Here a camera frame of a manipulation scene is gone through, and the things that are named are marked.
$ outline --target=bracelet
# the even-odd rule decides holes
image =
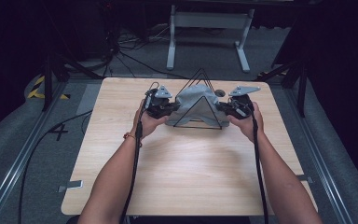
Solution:
[[[136,137],[135,137],[135,136],[131,135],[130,133],[124,133],[123,138],[124,138],[124,139],[127,139],[128,137],[131,137],[131,138],[135,139],[135,141],[136,141]]]

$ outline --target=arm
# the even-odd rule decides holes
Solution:
[[[132,136],[135,136],[140,109],[136,112],[130,131]],[[144,113],[142,116],[142,138],[150,135],[166,119],[167,117],[153,119]],[[134,155],[135,139],[128,137],[98,174],[89,200],[78,220],[79,224],[119,222],[130,191]]]
[[[265,135],[258,105],[254,103],[254,107],[258,124],[257,141],[268,198],[279,222],[322,223],[304,186]],[[228,119],[254,142],[252,118],[239,120],[228,116]]]

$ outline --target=metal frame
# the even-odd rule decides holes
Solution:
[[[318,145],[316,144],[315,139],[312,136],[306,119],[304,119],[299,113],[297,113],[296,97],[293,91],[285,89],[284,92],[289,100],[289,105],[292,111],[294,112],[294,114],[296,114],[297,122],[301,126],[301,130],[303,131],[307,139],[307,143],[310,147],[310,157],[313,161],[313,164],[315,165],[319,177],[321,178],[322,184],[324,185],[324,190],[330,200],[330,203],[333,206],[334,212],[336,213],[336,217],[339,223],[353,223],[348,209],[345,206],[345,203],[342,201],[341,195],[339,194],[336,182],[330,174],[327,165],[324,162],[324,158],[318,148]]]
[[[63,90],[65,89],[66,83],[65,82],[59,82],[57,84],[56,91],[53,95],[53,100],[49,107],[46,109],[45,112],[42,112],[36,121],[36,124],[34,125],[30,135],[28,136],[27,140],[25,141],[19,155],[17,156],[16,160],[14,161],[13,165],[8,170],[4,181],[1,184],[0,187],[0,211],[3,208],[8,196],[10,195],[10,192],[13,190],[14,186],[17,183],[17,180],[21,176],[21,173],[23,169],[25,168],[25,165],[27,161],[31,157],[32,149],[34,145],[37,142],[37,139],[40,136],[40,132],[44,128],[46,121],[48,120],[48,115],[51,113],[53,107],[55,104],[60,100],[60,97],[63,93]]]
[[[175,60],[175,27],[205,27],[205,28],[226,28],[242,29],[240,41],[235,42],[235,48],[241,62],[242,71],[250,72],[243,46],[252,23],[255,10],[250,9],[248,14],[227,14],[227,13],[197,13],[197,12],[176,12],[175,6],[171,6],[170,21],[170,46],[168,49],[167,69],[173,70]]]

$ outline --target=gray carpet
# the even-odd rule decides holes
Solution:
[[[233,48],[233,41],[238,36],[237,32],[224,31],[220,35],[208,35],[194,30],[183,31],[177,37],[175,68],[170,73],[191,77],[199,68],[204,68],[211,79],[252,80],[260,72],[271,69],[270,65],[287,32],[288,29],[251,30],[245,45],[251,73],[244,74]],[[106,76],[176,78],[160,73],[168,72],[165,69],[168,42],[163,39],[141,49],[123,52],[157,71],[128,57],[118,55],[130,69],[114,58],[108,66]],[[95,60],[83,62],[85,65],[93,63],[97,62]],[[102,68],[95,72],[101,75],[103,71]],[[319,213],[324,223],[339,223],[323,183],[310,159],[310,149],[306,144],[305,135],[296,121],[295,112],[290,109],[287,90],[274,84],[281,79],[281,77],[274,77],[268,83],[305,174],[313,179],[310,187],[318,204]],[[64,90],[65,94],[71,94],[71,98],[60,100],[54,106],[43,132],[56,123],[91,109],[100,84],[101,81],[91,80],[85,75],[72,74]],[[34,81],[31,81],[25,92],[29,91],[28,89],[33,85]],[[289,91],[296,92],[296,87]],[[28,99],[23,106],[0,123],[0,184],[32,130],[42,106],[43,100]],[[350,211],[353,223],[358,223],[358,173],[319,105],[310,83],[307,88],[305,109],[306,121],[333,174],[342,200]],[[63,133],[60,141],[57,141],[56,133],[49,133],[37,147],[24,186],[22,223],[65,223],[69,218],[61,213],[63,193],[57,192],[57,189],[60,185],[65,185],[70,178],[88,120],[89,117],[83,116],[66,122],[64,129],[68,133]],[[19,181],[0,212],[0,223],[17,223],[20,188],[21,182]],[[252,223],[263,223],[263,218],[252,217]],[[271,218],[271,223],[277,223],[274,217]]]

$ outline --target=wooden tabletop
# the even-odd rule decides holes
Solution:
[[[63,213],[81,213],[97,174],[131,129],[135,111],[154,81],[173,95],[171,102],[186,84],[182,79],[110,77],[103,81],[71,176],[71,181],[83,180],[83,187],[66,191]],[[261,91],[249,96],[259,104],[265,132],[295,174],[303,175],[268,84],[212,81],[212,85],[226,93],[239,85],[260,87]],[[227,96],[219,101],[226,102]],[[238,127],[230,124],[223,130],[210,130],[161,125],[143,145],[127,215],[263,215],[254,145]],[[308,183],[303,184],[313,200]]]

